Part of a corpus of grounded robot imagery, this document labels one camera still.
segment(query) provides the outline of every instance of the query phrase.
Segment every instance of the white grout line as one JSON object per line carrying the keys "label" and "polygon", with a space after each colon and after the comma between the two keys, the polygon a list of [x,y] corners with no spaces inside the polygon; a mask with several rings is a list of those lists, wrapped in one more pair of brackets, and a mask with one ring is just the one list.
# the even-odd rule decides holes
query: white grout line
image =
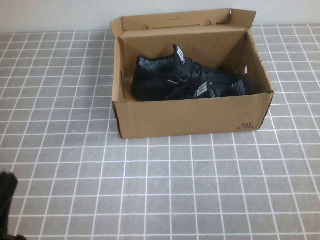
{"label": "white grout line", "polygon": [[194,212],[195,212],[195,230],[196,239],[199,240],[199,225],[198,225],[198,211],[197,211],[197,198],[196,198],[196,183],[195,183],[195,169],[194,169],[194,156],[192,149],[192,138],[189,136],[190,140],[190,156],[191,156],[191,169],[192,169],[192,188],[193,188],[193,201],[194,201]]}
{"label": "white grout line", "polygon": [[170,240],[172,239],[172,191],[171,191],[171,140],[170,136],[168,138],[168,144],[169,144],[169,205],[170,205]]}
{"label": "white grout line", "polygon": [[269,203],[270,203],[270,208],[271,208],[271,212],[272,212],[272,216],[273,216],[273,223],[274,223],[275,231],[277,233],[278,240],[280,240],[280,235],[279,235],[278,225],[277,225],[277,221],[276,221],[275,211],[274,211],[274,207],[273,207],[273,204],[272,204],[272,201],[271,201],[270,191],[269,191],[269,187],[268,187],[268,183],[267,183],[267,178],[266,178],[264,166],[263,166],[262,160],[261,160],[261,155],[260,155],[260,151],[259,151],[259,147],[258,147],[258,142],[257,142],[257,137],[256,137],[256,132],[255,131],[253,131],[253,136],[254,136],[254,141],[255,141],[256,149],[257,149],[258,156],[259,156],[260,166],[261,166],[262,175],[263,175],[263,178],[264,178],[264,184],[265,184],[265,187],[266,187],[268,200],[269,200]]}
{"label": "white grout line", "polygon": [[219,187],[219,179],[218,179],[218,169],[217,169],[217,161],[216,161],[216,153],[215,153],[215,145],[214,145],[214,139],[213,134],[210,134],[211,138],[211,145],[212,145],[212,152],[213,152],[213,163],[214,163],[214,170],[215,170],[215,180],[216,180],[216,188],[217,188],[217,195],[219,199],[219,208],[220,208],[220,215],[221,215],[221,222],[222,222],[222,233],[223,233],[223,239],[226,240],[226,229],[225,229],[225,221],[224,221],[224,215],[222,211],[222,204],[221,204],[221,194],[220,194],[220,187]]}
{"label": "white grout line", "polygon": [[[33,60],[32,60],[32,64],[33,64],[33,62],[35,61],[35,59],[36,59],[36,55],[34,55],[34,58],[33,58]],[[21,88],[21,91],[20,91],[20,93],[19,93],[19,97],[21,96],[22,91],[23,91],[23,87]],[[15,112],[15,109],[16,109],[16,107],[17,107],[17,104],[18,104],[18,101],[16,101],[16,103],[15,103],[15,106],[14,106],[14,108],[13,108],[13,112],[12,112],[12,114],[11,114],[11,116],[10,116],[9,121],[11,120],[11,118],[12,118],[12,116],[13,116],[13,113]],[[34,109],[35,109],[35,106],[36,106],[36,101],[34,101],[33,108],[32,108],[31,114],[30,114],[30,117],[29,117],[28,122],[27,122],[27,124],[26,124],[26,127],[25,127],[25,130],[24,130],[24,133],[23,133],[21,142],[20,142],[20,144],[19,144],[18,151],[17,151],[17,153],[16,153],[16,155],[15,155],[14,162],[13,162],[13,165],[12,165],[12,168],[11,168],[11,171],[12,171],[12,172],[14,171],[15,163],[17,162],[17,158],[18,158],[19,152],[20,152],[20,150],[21,150],[21,148],[22,148],[22,145],[23,145],[23,142],[24,142],[26,133],[27,133],[27,129],[28,129],[29,124],[30,124],[31,115],[32,115],[32,113],[33,113],[33,111],[34,111]],[[7,132],[7,130],[8,130],[8,126],[9,126],[9,124],[6,126],[6,129],[5,129],[4,134],[6,134],[6,132]],[[32,179],[34,178],[34,175],[35,175],[35,172],[36,172],[37,163],[38,163],[38,158],[36,159],[35,164],[34,164],[34,166],[33,166],[33,171],[32,171],[32,175],[31,175],[31,180],[30,180],[30,183],[28,184],[28,188],[27,188],[27,191],[26,191],[26,195],[29,194],[29,191],[30,191],[30,188],[31,188],[31,185],[32,185]],[[18,233],[19,225],[20,225],[20,222],[21,222],[22,214],[23,214],[24,209],[25,209],[25,206],[26,206],[26,202],[27,202],[27,199],[24,199],[23,204],[22,204],[22,209],[21,209],[21,215],[20,215],[20,217],[19,217],[19,219],[18,219],[18,222],[17,222],[17,225],[16,225],[16,229],[15,229],[15,234],[14,234],[14,235],[17,235],[17,233]]]}
{"label": "white grout line", "polygon": [[[102,56],[103,56],[103,52],[101,52],[101,56],[100,56],[100,65],[101,65],[101,61],[102,61]],[[98,85],[98,77],[96,78],[96,81],[95,81],[94,92],[96,92],[97,85]],[[91,108],[93,107],[93,105],[94,105],[94,99],[92,100]],[[107,150],[106,145],[107,145],[107,140],[108,140],[109,126],[110,126],[110,116],[111,116],[111,110],[109,111],[109,118],[108,118],[108,123],[107,123],[108,127],[106,129],[106,135],[105,135],[105,141],[104,141],[104,151],[103,151],[103,158],[102,158],[103,162],[102,162],[101,172],[100,172],[100,180],[99,180],[99,187],[98,187],[98,197],[96,198],[96,203],[95,203],[91,240],[94,239],[94,234],[95,234],[95,229],[96,229],[96,220],[97,220],[97,213],[98,213],[98,206],[99,206],[101,182],[102,182],[103,174],[104,174],[105,156],[106,156],[106,150]]]}
{"label": "white grout line", "polygon": [[246,196],[245,196],[245,188],[244,188],[244,184],[243,184],[243,180],[242,180],[243,176],[241,175],[241,171],[240,171],[240,164],[239,164],[238,153],[237,153],[237,148],[236,148],[235,135],[234,135],[233,132],[232,132],[232,141],[233,141],[233,145],[234,145],[236,163],[237,163],[237,167],[238,167],[238,171],[239,171],[238,178],[240,178],[240,183],[241,183],[241,190],[242,190],[242,196],[243,196],[243,200],[244,200],[245,214],[246,214],[246,218],[247,218],[247,221],[248,221],[250,239],[253,240],[251,222],[250,222],[250,218],[249,218],[249,211],[248,211],[247,200],[246,200]]}
{"label": "white grout line", "polygon": [[145,177],[145,199],[144,199],[144,237],[143,237],[144,240],[146,240],[146,235],[147,235],[148,172],[149,172],[149,138],[147,138],[147,149],[146,149],[146,177]]}
{"label": "white grout line", "polygon": [[128,153],[128,139],[125,140],[125,155],[124,155],[124,170],[123,170],[123,181],[122,181],[122,190],[121,190],[121,201],[120,201],[120,216],[119,216],[119,225],[118,225],[118,234],[117,240],[120,240],[120,232],[121,232],[121,216],[122,216],[122,208],[124,204],[124,191],[125,191],[125,179],[126,179],[126,166],[127,166],[127,153]]}
{"label": "white grout line", "polygon": [[[84,64],[84,63],[85,63],[85,60],[83,59],[82,67],[81,67],[81,71],[80,71],[80,76],[81,76],[81,73],[82,73],[82,70],[83,70],[83,64]],[[80,82],[80,77],[79,77],[79,80],[78,80],[78,83],[77,83],[76,92],[78,91],[79,82]],[[73,99],[72,106],[74,106],[74,104],[75,104],[75,98]],[[78,169],[78,173],[77,173],[77,179],[76,179],[76,182],[75,182],[75,187],[74,187],[74,192],[73,192],[73,198],[72,198],[72,203],[71,203],[71,208],[70,208],[70,214],[69,214],[70,216],[69,216],[69,218],[68,218],[68,223],[67,223],[67,226],[66,226],[66,234],[68,234],[68,232],[69,232],[69,227],[70,227],[70,222],[71,222],[71,215],[72,215],[72,212],[73,212],[73,209],[74,209],[75,196],[76,196],[76,193],[77,193],[77,186],[78,186],[78,182],[79,182],[79,176],[80,176],[82,161],[83,161],[83,157],[84,157],[84,150],[85,150],[86,140],[87,140],[87,136],[88,136],[88,130],[89,130],[91,112],[92,112],[92,109],[90,110],[90,113],[89,113],[89,118],[88,118],[89,121],[88,121],[88,124],[87,124],[87,127],[86,127],[86,134],[85,134],[84,141],[83,141],[83,146],[82,146],[82,151],[81,151],[81,158],[80,158],[80,164],[79,164],[79,169]],[[67,131],[66,131],[66,134],[65,134],[65,136],[64,136],[63,143],[64,143],[65,140],[66,140],[66,136],[67,136]]]}
{"label": "white grout line", "polygon": [[[265,35],[264,28],[262,27],[261,29],[262,29],[263,35]],[[286,95],[284,95],[284,99],[285,99],[286,103],[288,103],[287,98],[286,98]],[[274,128],[274,131],[275,131],[275,136],[276,136],[277,142],[280,143],[280,142],[279,142],[279,139],[278,139],[277,131],[276,131],[276,128],[275,128],[275,124],[274,124],[274,121],[273,121],[272,116],[271,116],[271,113],[269,113],[269,114],[270,114],[270,117],[271,117],[271,122],[272,122],[272,125],[273,125],[273,128]],[[291,179],[290,179],[289,171],[288,171],[288,168],[287,168],[287,165],[286,165],[286,162],[285,162],[285,157],[284,157],[282,148],[281,148],[280,146],[279,146],[279,148],[280,148],[281,156],[282,156],[282,158],[283,158],[283,164],[284,164],[284,166],[285,166],[285,171],[286,171],[286,174],[287,174],[287,176],[288,176],[288,180],[289,180],[289,184],[290,184],[290,189],[291,189],[291,192],[293,193],[293,199],[294,199],[295,207],[296,207],[297,211],[299,211],[299,206],[298,206],[297,198],[296,198],[296,196],[295,196],[295,194],[294,194],[295,192],[294,192],[294,188],[293,188],[293,185],[292,185],[292,182],[291,182]],[[307,240],[307,235],[306,235],[306,231],[305,231],[305,226],[304,226],[304,224],[303,224],[303,221],[302,221],[302,218],[301,218],[301,214],[298,213],[298,215],[299,215],[299,220],[300,220],[300,224],[301,224],[301,227],[302,227],[302,231],[303,231],[303,234],[304,234],[304,238],[305,238],[305,240]]]}
{"label": "white grout line", "polygon": [[[65,72],[65,70],[66,70],[66,64],[67,64],[67,60],[65,61],[65,66],[64,66],[62,75],[64,74],[64,72]],[[56,95],[55,95],[55,98],[54,98],[54,102],[53,102],[53,105],[52,105],[52,109],[50,110],[49,119],[51,119],[51,117],[52,117],[52,113],[53,113],[53,111],[54,111],[54,105],[55,105],[55,103],[56,103],[56,101],[57,101],[57,97],[58,97],[58,94],[59,94],[59,89],[60,89],[61,83],[62,83],[62,78],[61,78],[61,80],[60,80],[60,82],[59,82],[59,86],[58,86],[57,91],[56,91]],[[50,121],[47,121],[47,125],[46,125],[46,128],[45,128],[45,132],[44,132],[44,137],[43,137],[43,140],[42,140],[41,148],[42,148],[42,146],[43,146],[43,144],[44,144],[45,137],[48,135],[47,132],[48,132],[49,125],[50,125]],[[46,210],[45,210],[45,215],[44,215],[44,219],[43,219],[43,223],[42,223],[40,235],[43,234],[43,231],[44,231],[44,228],[45,228],[45,222],[46,222],[46,218],[47,218],[47,214],[48,214],[48,210],[49,210],[49,205],[50,205],[52,193],[53,193],[53,190],[54,190],[54,186],[55,186],[55,182],[56,182],[56,178],[57,178],[57,174],[58,174],[58,170],[59,170],[59,164],[60,164],[60,161],[61,161],[62,151],[63,151],[63,150],[61,149],[60,154],[59,154],[59,159],[58,159],[58,162],[57,162],[57,165],[56,165],[56,169],[55,169],[55,173],[54,173],[54,178],[53,178],[53,182],[52,182],[52,186],[51,186],[51,190],[50,190],[50,194],[49,194],[49,199],[48,199],[47,206],[46,206]],[[39,157],[40,157],[40,152],[41,152],[41,150],[40,150],[39,153],[38,153],[37,159],[39,159]]]}

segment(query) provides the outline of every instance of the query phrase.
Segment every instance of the box flap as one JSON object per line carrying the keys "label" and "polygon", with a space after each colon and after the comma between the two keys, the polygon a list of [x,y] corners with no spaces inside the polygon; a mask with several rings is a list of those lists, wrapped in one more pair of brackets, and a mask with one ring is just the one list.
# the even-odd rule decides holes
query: box flap
{"label": "box flap", "polygon": [[110,22],[114,36],[120,37],[126,31],[153,30],[187,26],[233,24],[251,28],[255,11],[229,8],[203,11],[174,12],[138,16],[123,16]]}
{"label": "box flap", "polygon": [[230,23],[250,29],[254,23],[256,14],[256,11],[231,9]]}

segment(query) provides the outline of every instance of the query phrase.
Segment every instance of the sneaker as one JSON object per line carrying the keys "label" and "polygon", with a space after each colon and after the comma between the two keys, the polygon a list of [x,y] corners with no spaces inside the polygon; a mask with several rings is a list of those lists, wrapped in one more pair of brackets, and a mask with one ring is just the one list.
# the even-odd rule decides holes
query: sneaker
{"label": "sneaker", "polygon": [[141,55],[137,58],[131,92],[138,101],[174,99],[173,93],[178,90],[191,91],[194,86],[207,80],[217,88],[214,97],[241,96],[249,93],[245,79],[234,73],[221,72],[193,62],[176,44],[173,48],[174,53],[170,56],[148,59]]}

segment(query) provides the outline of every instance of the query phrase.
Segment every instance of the cardboard box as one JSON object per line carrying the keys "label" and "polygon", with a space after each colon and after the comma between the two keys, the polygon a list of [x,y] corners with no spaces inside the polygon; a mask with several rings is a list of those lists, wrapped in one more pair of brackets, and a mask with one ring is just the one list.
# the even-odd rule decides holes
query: cardboard box
{"label": "cardboard box", "polygon": [[[258,130],[274,89],[250,31],[255,11],[216,9],[124,16],[111,24],[115,40],[112,106],[124,139]],[[138,102],[131,94],[137,56],[164,57],[177,44],[202,65],[250,80],[251,95]]]}

